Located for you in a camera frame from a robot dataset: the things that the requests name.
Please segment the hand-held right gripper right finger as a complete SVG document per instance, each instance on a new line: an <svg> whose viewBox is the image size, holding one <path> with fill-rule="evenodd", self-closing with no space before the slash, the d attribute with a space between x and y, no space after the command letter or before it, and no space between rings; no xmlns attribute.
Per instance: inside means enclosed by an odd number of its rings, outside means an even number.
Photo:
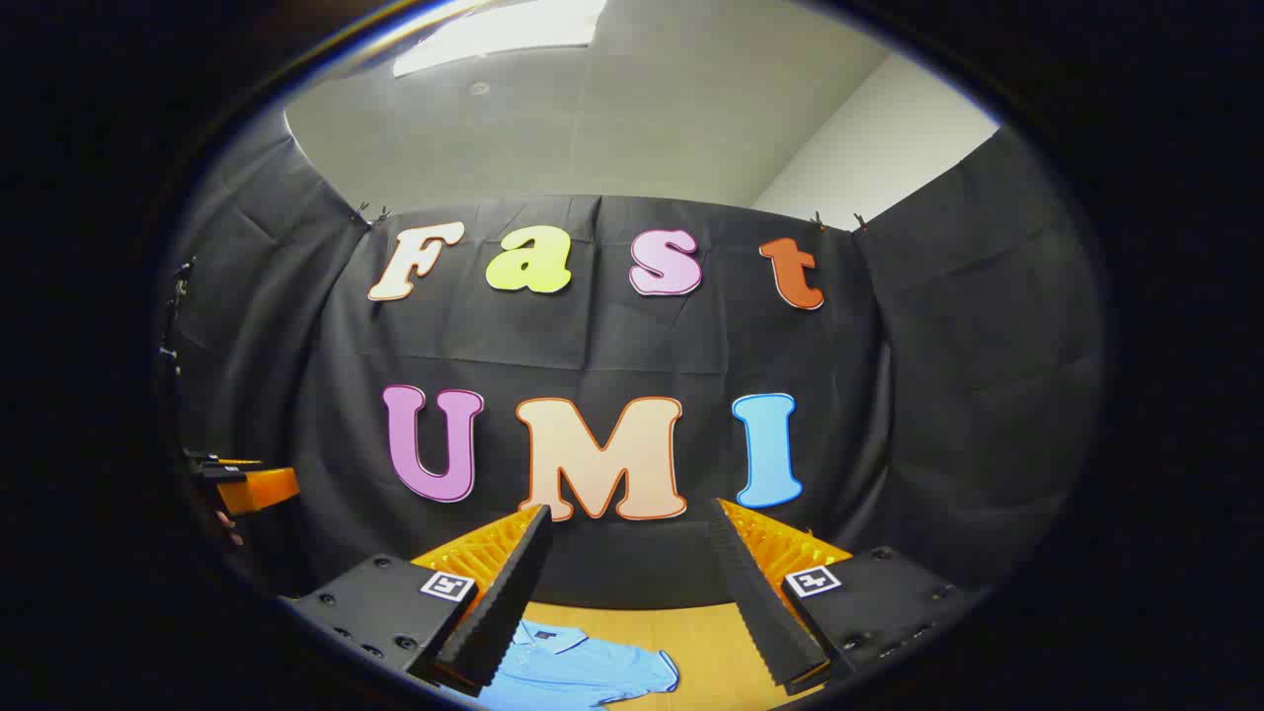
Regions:
<svg viewBox="0 0 1264 711"><path fill-rule="evenodd" d="M844 552L767 514L714 498L708 536L774 684L856 684L921 652L983 593L891 547Z"/></svg>

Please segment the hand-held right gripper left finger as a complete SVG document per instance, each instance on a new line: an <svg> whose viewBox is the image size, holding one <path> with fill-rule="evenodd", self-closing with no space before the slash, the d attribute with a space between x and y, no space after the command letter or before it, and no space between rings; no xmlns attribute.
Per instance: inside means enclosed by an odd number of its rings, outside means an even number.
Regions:
<svg viewBox="0 0 1264 711"><path fill-rule="evenodd" d="M540 581L552 522L549 506L528 506L415 559L370 555L281 603L351 657L478 696Z"/></svg>

